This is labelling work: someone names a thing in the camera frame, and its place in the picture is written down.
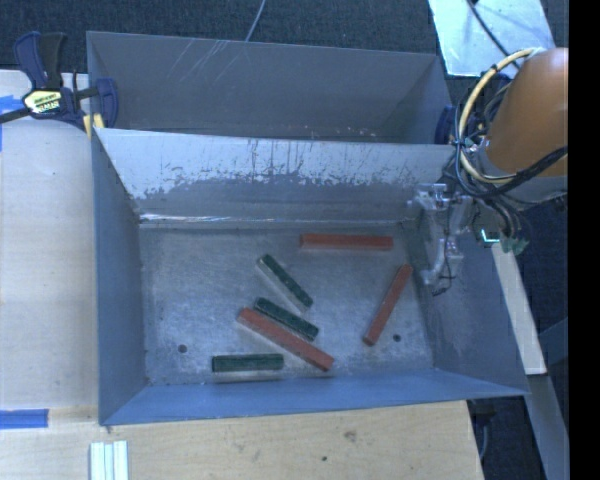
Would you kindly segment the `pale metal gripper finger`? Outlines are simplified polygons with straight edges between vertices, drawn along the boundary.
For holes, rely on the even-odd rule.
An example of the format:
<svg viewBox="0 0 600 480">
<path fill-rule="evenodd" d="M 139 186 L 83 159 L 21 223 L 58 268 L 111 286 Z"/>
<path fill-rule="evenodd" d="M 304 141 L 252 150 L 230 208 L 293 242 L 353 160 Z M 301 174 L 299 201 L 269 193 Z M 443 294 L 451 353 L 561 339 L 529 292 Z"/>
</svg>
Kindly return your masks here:
<svg viewBox="0 0 600 480">
<path fill-rule="evenodd" d="M 415 187 L 413 197 L 406 203 L 406 209 L 409 216 L 418 216 L 423 212 L 446 211 L 450 204 L 451 196 L 446 183 L 421 183 Z"/>
<path fill-rule="evenodd" d="M 457 238 L 439 238 L 429 247 L 429 250 L 432 253 L 430 265 L 420 273 L 424 284 L 429 287 L 450 284 L 458 275 L 464 260 Z"/>
</svg>

